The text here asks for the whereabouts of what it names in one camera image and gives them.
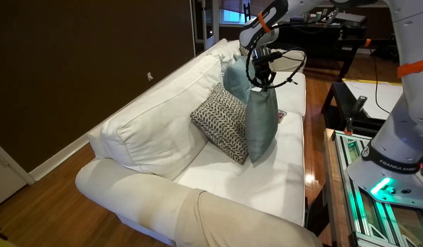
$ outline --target patterned pillow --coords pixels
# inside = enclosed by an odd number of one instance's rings
[[[249,155],[245,137],[246,105],[217,83],[191,113],[192,122],[230,157],[243,163]]]

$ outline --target brown wall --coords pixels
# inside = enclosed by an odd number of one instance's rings
[[[393,21],[389,8],[355,8],[349,12],[364,15],[367,17],[367,37],[392,38],[394,34]]]
[[[30,171],[194,56],[190,1],[0,1],[0,145]]]

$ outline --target teal pillow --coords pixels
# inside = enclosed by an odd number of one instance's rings
[[[239,56],[236,61],[224,71],[224,87],[245,104],[249,102],[252,82],[246,74],[246,56]],[[254,76],[254,67],[250,63],[250,75]]]
[[[275,139],[278,123],[276,90],[252,90],[246,112],[246,141],[252,161],[258,160]]]

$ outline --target white door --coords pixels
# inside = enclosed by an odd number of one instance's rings
[[[26,185],[26,181],[0,156],[0,203]]]

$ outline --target couch armrest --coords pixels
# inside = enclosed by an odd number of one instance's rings
[[[94,159],[76,185],[81,193],[129,222],[175,238],[176,222],[191,188],[153,174],[140,174],[113,159]]]
[[[87,138],[96,157],[111,157],[102,138],[102,123],[87,133]]]
[[[294,222],[198,189],[184,201],[176,245],[322,247],[322,241]]]

